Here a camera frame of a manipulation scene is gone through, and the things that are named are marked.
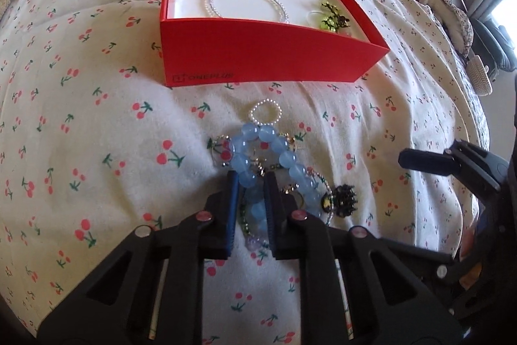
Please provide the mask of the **green black bead ornament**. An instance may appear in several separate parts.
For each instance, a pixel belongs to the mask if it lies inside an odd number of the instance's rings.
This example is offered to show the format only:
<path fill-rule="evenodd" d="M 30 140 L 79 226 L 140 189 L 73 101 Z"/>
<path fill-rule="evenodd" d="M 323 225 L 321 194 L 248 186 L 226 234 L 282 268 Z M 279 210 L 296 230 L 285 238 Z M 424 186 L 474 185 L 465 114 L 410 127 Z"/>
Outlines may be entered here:
<path fill-rule="evenodd" d="M 339 33 L 351 28 L 351 19 L 330 1 L 322 2 L 319 10 L 309 11 L 307 19 L 312 24 L 318 23 L 318 29 L 322 31 Z"/>

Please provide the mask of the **cherry print bed sheet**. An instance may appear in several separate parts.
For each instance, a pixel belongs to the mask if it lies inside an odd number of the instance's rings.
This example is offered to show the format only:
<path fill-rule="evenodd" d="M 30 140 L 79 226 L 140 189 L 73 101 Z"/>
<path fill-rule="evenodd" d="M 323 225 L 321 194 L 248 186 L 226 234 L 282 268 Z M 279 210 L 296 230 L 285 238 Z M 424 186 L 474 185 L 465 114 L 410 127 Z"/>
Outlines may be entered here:
<path fill-rule="evenodd" d="M 225 162 L 257 180 L 295 136 L 281 187 L 311 210 L 455 255 L 478 201 L 450 177 L 405 171 L 407 147 L 489 145 L 479 98 L 437 14 L 417 0 L 355 0 L 389 47 L 357 82 L 225 82 L 167 88 L 161 0 L 11 0 L 1 15 L 1 296 L 34 336 L 138 225 L 171 227 L 218 190 Z"/>

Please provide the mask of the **red cardboard box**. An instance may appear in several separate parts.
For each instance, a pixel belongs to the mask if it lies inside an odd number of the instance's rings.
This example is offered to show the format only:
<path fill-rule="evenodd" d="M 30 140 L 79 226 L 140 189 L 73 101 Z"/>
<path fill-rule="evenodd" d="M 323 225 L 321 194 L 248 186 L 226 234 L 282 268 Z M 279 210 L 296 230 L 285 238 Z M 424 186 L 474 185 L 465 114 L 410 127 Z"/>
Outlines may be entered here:
<path fill-rule="evenodd" d="M 307 19 L 330 1 L 348 31 Z M 161 50 L 170 88 L 225 82 L 355 82 L 389 47 L 355 0 L 162 0 Z"/>

